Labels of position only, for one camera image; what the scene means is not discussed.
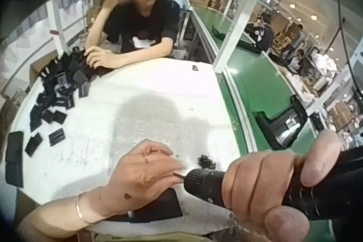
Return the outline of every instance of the ceiling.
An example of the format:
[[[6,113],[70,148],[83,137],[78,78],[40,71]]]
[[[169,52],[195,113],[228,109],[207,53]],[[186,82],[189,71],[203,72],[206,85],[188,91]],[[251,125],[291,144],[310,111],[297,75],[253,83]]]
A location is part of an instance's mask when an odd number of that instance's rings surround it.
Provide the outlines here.
[[[341,0],[342,17],[346,19],[344,24],[344,34],[351,53],[356,48],[358,42],[363,36],[363,5],[362,0]],[[315,38],[319,36],[316,42],[326,48],[333,38],[338,28],[338,8],[336,0],[281,0],[281,14],[292,17],[297,22],[301,19],[301,24]],[[338,59],[342,66],[346,60],[342,48],[341,37],[338,37],[333,44],[334,51],[329,51],[328,55],[333,59]]]

